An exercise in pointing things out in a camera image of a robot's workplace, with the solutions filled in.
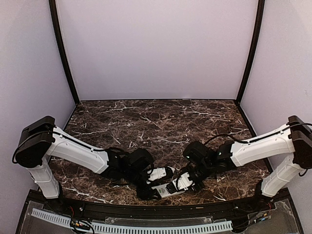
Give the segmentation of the white remote control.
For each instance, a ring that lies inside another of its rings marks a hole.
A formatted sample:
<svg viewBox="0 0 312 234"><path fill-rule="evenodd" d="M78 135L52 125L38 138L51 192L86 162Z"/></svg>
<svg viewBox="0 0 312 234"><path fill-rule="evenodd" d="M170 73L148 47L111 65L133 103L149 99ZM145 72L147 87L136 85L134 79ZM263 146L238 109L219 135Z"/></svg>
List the white remote control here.
<svg viewBox="0 0 312 234"><path fill-rule="evenodd" d="M185 191L178 191L176 188L176 179L170 183L153 186L152 189L156 189L161 198L167 198L174 195L179 195Z"/></svg>

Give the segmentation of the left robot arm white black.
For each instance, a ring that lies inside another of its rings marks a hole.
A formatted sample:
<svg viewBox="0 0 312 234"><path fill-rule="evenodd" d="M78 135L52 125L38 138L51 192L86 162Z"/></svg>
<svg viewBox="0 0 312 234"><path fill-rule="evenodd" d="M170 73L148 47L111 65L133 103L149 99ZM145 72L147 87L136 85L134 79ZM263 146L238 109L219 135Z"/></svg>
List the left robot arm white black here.
<svg viewBox="0 0 312 234"><path fill-rule="evenodd" d="M146 186L154 172L154 159L145 149L127 152L117 147L97 148L78 140L45 116L22 130L12 162L26 168L50 205L63 213L69 202L61 194L61 186L48 165L50 156L63 158L103 177L125 179L136 186Z"/></svg>

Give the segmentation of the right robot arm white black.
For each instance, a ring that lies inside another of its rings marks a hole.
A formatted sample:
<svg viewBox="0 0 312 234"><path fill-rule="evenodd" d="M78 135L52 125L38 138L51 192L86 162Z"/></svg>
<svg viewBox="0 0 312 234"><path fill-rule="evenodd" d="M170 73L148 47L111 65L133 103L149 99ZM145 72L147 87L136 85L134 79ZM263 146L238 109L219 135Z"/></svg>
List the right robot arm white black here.
<svg viewBox="0 0 312 234"><path fill-rule="evenodd" d="M249 200L249 208L260 211L268 203L267 197L277 192L296 176L304 176L312 167L312 125L297 116L290 116L281 127L247 140L227 135L230 141L213 150L208 143L191 142L183 156L193 165L186 166L174 183L178 190L189 190L211 175L244 166L250 162L276 155L286 158L260 181L260 193Z"/></svg>

